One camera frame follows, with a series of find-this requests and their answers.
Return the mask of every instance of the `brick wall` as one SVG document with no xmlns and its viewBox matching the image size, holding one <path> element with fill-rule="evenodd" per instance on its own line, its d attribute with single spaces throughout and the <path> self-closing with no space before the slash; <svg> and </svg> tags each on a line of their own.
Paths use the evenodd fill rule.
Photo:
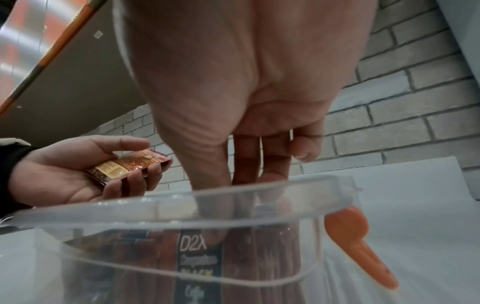
<svg viewBox="0 0 480 304">
<path fill-rule="evenodd" d="M 480 89 L 433 0 L 381 0 L 370 40 L 326 118 L 321 157 L 293 160 L 308 174 L 454 155 L 480 199 Z M 148 138 L 165 154 L 148 106 L 91 133 Z M 233 172 L 233 142 L 228 145 Z M 188 189 L 178 162 L 157 191 Z"/>
</svg>

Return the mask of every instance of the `jacket sleeve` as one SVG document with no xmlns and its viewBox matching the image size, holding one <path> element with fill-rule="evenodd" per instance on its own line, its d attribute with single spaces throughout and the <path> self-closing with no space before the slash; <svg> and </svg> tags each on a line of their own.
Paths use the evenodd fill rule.
<svg viewBox="0 0 480 304">
<path fill-rule="evenodd" d="M 18 139 L 0 139 L 0 218 L 17 210 L 29 208 L 13 201 L 9 193 L 9 179 L 15 165 L 35 147 Z"/>
</svg>

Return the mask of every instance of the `ceiling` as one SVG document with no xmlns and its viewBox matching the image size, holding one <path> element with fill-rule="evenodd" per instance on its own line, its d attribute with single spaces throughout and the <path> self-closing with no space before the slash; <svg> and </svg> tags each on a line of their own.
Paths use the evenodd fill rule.
<svg viewBox="0 0 480 304">
<path fill-rule="evenodd" d="M 48 145 L 145 103 L 120 57 L 108 0 L 0 116 L 0 138 Z"/>
</svg>

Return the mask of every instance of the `clear plastic bin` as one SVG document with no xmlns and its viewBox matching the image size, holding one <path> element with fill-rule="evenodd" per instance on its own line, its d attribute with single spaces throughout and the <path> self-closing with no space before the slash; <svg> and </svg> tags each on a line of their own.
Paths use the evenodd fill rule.
<svg viewBox="0 0 480 304">
<path fill-rule="evenodd" d="M 32 209 L 9 224 L 48 234 L 36 250 L 51 283 L 32 303 L 321 304 L 323 216 L 356 194 L 349 177 L 323 176 Z"/>
</svg>

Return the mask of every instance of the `black sleeve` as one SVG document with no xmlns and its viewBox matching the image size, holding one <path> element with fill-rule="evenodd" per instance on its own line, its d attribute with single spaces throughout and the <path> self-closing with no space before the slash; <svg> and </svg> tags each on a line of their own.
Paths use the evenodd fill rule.
<svg viewBox="0 0 480 304">
<path fill-rule="evenodd" d="M 0 146 L 0 218 L 17 210 L 29 208 L 12 200 L 8 184 L 15 165 L 35 149 L 19 144 Z"/>
</svg>

